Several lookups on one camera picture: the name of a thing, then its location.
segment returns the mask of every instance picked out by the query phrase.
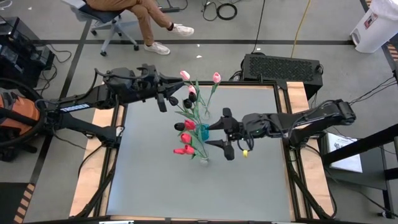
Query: blue vase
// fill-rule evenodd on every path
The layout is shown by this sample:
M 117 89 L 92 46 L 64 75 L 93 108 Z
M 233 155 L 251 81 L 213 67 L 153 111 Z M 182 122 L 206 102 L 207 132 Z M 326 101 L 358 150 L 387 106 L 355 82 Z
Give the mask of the blue vase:
M 200 127 L 197 127 L 197 133 L 201 134 L 202 141 L 206 141 L 207 139 L 209 139 L 209 130 L 207 130 L 208 127 L 208 124 L 202 124 Z

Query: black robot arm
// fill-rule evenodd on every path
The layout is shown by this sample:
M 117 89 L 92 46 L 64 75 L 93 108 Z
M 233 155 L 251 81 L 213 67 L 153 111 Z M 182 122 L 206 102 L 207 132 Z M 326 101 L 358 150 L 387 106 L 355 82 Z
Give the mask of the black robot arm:
M 220 147 L 224 150 L 227 160 L 234 159 L 233 141 L 238 142 L 240 150 L 253 150 L 254 139 L 263 138 L 288 138 L 292 147 L 300 147 L 309 137 L 319 131 L 334 125 L 350 125 L 356 116 L 347 102 L 342 100 L 328 100 L 320 106 L 295 114 L 252 113 L 243 117 L 238 122 L 232 117 L 229 108 L 223 109 L 223 116 L 218 122 L 209 126 L 209 130 L 223 129 L 226 141 L 207 141 L 207 144 Z M 297 126 L 308 124 L 305 128 L 294 129 Z M 239 141 L 246 141 L 248 149 L 243 149 Z
M 158 73 L 153 65 L 143 64 L 138 70 L 141 71 L 141 76 L 136 77 L 127 68 L 115 68 L 106 73 L 96 69 L 94 81 L 85 94 L 45 100 L 49 103 L 49 107 L 45 109 L 47 128 L 52 132 L 71 129 L 87 136 L 95 136 L 107 147 L 118 147 L 120 134 L 117 127 L 100 127 L 74 118 L 70 112 L 88 108 L 111 109 L 137 101 L 145 102 L 149 98 L 155 98 L 160 111 L 166 112 L 165 101 L 184 86 L 183 80 L 166 77 Z M 103 77 L 104 84 L 94 87 L 97 76 Z
M 137 69 L 141 71 L 141 76 L 136 77 L 128 68 L 115 68 L 106 73 L 95 69 L 95 79 L 89 91 L 81 95 L 52 100 L 53 104 L 49 110 L 61 113 L 87 108 L 103 110 L 114 108 L 118 104 L 145 102 L 149 98 L 155 98 L 160 111 L 166 112 L 165 100 L 184 86 L 183 80 L 158 73 L 154 65 L 143 64 Z M 94 87 L 98 75 L 103 77 L 104 84 Z

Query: white trash can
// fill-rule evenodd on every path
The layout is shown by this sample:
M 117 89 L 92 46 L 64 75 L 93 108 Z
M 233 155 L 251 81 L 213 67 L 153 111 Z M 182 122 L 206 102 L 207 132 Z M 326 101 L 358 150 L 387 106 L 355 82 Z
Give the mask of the white trash can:
M 350 36 L 362 53 L 373 53 L 398 33 L 398 0 L 372 0 Z

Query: yellow object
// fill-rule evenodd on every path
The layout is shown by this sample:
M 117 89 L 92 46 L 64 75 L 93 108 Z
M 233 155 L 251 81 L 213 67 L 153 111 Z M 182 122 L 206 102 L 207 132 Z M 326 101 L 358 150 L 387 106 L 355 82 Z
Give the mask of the yellow object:
M 293 57 L 293 54 L 294 54 L 294 48 L 296 47 L 296 42 L 297 42 L 297 36 L 299 35 L 300 29 L 301 29 L 301 25 L 303 24 L 303 21 L 304 21 L 305 15 L 307 14 L 307 10 L 308 10 L 308 7 L 310 6 L 310 4 L 311 4 L 311 0 L 308 0 L 307 6 L 306 6 L 306 8 L 305 8 L 305 11 L 304 11 L 304 15 L 303 15 L 303 17 L 301 18 L 300 25 L 298 25 L 298 29 L 297 29 L 297 32 L 296 32 L 296 36 L 294 37 L 294 43 L 293 43 L 293 49 L 292 49 L 292 55 L 290 56 L 290 58 L 292 58 L 292 57 Z

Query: person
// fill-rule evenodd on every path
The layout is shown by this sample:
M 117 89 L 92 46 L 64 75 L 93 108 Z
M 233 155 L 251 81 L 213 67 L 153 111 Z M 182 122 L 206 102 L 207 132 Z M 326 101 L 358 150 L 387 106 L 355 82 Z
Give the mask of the person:
M 127 9 L 133 12 L 138 18 L 139 27 L 142 37 L 144 38 L 145 50 L 156 52 L 160 55 L 168 55 L 170 49 L 154 41 L 154 35 L 150 28 L 151 18 L 153 18 L 157 25 L 166 28 L 173 34 L 189 37 L 194 33 L 194 29 L 191 27 L 173 23 L 168 16 L 160 11 L 154 0 L 86 0 L 86 3 L 93 9 L 99 11 L 119 11 Z

